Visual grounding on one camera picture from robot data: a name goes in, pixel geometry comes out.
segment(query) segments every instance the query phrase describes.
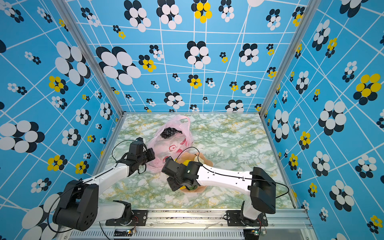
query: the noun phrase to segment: black cable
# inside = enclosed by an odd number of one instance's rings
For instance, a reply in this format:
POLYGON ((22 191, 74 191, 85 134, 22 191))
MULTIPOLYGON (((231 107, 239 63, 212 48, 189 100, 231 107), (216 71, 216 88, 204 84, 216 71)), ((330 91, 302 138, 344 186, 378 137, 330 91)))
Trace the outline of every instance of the black cable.
MULTIPOLYGON (((185 150, 187 150, 188 148, 194 148, 194 149, 196 149, 196 150, 199 152, 199 154, 197 155, 197 160, 198 160, 198 162, 200 162, 200 160, 199 160, 200 151, 199 151, 197 148, 195 148, 195 147, 187 147, 186 149, 184 149, 184 150, 179 154, 179 156, 178 156, 176 159, 178 159, 178 158, 180 157, 180 155, 181 155, 185 150)), ((276 198, 279 198, 279 197, 284 196, 285 194, 289 193, 289 187, 288 187, 287 185, 283 184, 283 183, 279 183, 279 182, 275 182, 275 181, 268 181, 268 180, 264 180, 264 179, 246 178, 246 177, 236 177, 236 176, 230 176, 230 175, 220 174, 220 173, 217 173, 217 172, 214 172, 214 171, 209 170, 208 168, 204 167, 204 165, 203 165, 203 168, 205 168, 205 169, 206 169, 207 171, 209 171, 209 172, 212 172, 212 173, 217 174, 217 175, 225 176, 225 177, 235 177, 235 178, 239 178, 239 179, 248 179, 248 180, 259 180, 259 181, 264 181, 264 182, 272 182, 272 183, 276 183, 276 184, 283 185, 284 187, 286 187, 286 188, 288 189, 288 191, 287 191, 286 193, 284 193, 284 194, 282 194, 282 195, 280 195, 280 196, 277 196, 276 198)))
POLYGON ((100 223, 100 222, 99 222, 99 225, 100 225, 101 231, 104 233, 104 236, 105 236, 106 238, 108 238, 108 240, 111 240, 111 239, 105 234, 103 228, 101 227, 101 223, 100 223))

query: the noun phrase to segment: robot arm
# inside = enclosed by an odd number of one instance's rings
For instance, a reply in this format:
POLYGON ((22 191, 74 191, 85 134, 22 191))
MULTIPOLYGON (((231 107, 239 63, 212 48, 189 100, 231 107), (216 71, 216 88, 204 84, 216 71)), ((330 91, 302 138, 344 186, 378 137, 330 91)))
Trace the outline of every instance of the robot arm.
POLYGON ((98 204, 98 199, 114 183, 129 177, 139 170, 140 165, 155 159, 152 148, 146 148, 139 137, 130 144, 129 152, 115 166, 88 179, 70 181, 60 196, 53 222, 80 231, 102 220, 121 218, 122 222, 129 222, 132 219, 131 204, 122 201, 98 204))
POLYGON ((247 195, 243 203, 241 217, 249 220, 257 219, 262 212, 276 212, 276 183, 261 168, 254 167, 252 172, 237 172, 210 167, 199 162, 189 162, 187 166, 175 162, 171 157, 166 159, 162 172, 167 174, 168 184, 172 191, 182 186, 227 187, 247 195))

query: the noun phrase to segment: blue patterned wall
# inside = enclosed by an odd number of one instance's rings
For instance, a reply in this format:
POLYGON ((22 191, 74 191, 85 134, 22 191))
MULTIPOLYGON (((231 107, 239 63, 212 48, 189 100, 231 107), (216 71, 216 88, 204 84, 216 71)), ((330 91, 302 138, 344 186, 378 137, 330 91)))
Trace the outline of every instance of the blue patterned wall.
POLYGON ((67 3, 125 111, 255 112, 308 0, 67 3))
POLYGON ((118 116, 51 1, 0 10, 0 239, 52 239, 50 206, 92 175, 118 116))
POLYGON ((383 14, 323 0, 262 116, 320 240, 384 239, 383 14))

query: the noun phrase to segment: metal vent grille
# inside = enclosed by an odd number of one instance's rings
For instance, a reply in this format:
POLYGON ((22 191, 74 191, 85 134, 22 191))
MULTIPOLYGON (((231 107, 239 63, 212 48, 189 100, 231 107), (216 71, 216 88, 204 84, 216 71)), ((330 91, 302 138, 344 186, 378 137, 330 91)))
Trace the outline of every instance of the metal vent grille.
MULTIPOLYGON (((104 230, 109 238, 113 231, 104 230)), ((131 237, 114 237, 116 239, 244 239, 243 230, 239 229, 139 229, 131 237)), ((101 230, 72 231, 70 240, 106 239, 101 230)))

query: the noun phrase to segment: marble tabletop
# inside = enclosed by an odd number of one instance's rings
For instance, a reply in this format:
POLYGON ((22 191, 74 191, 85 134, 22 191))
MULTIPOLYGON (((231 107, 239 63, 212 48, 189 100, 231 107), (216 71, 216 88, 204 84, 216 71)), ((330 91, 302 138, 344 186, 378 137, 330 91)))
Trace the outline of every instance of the marble tabletop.
MULTIPOLYGON (((214 167, 227 170, 263 168, 276 182, 283 183, 266 133, 258 114, 184 114, 191 120, 192 146, 198 148, 214 167)), ((142 137, 149 142, 156 131, 175 114, 128 114, 115 143, 142 137)), ((128 151, 130 141, 121 143, 114 150, 116 159, 128 151)), ((108 159, 105 169, 115 163, 108 159)), ((208 186, 202 193, 173 192, 161 172, 125 178, 100 195, 99 202, 121 200, 130 202, 132 208, 240 208, 245 196, 237 191, 208 186)), ((277 185, 276 195, 286 191, 277 185)), ((293 208, 288 194, 276 199, 276 208, 293 208)))

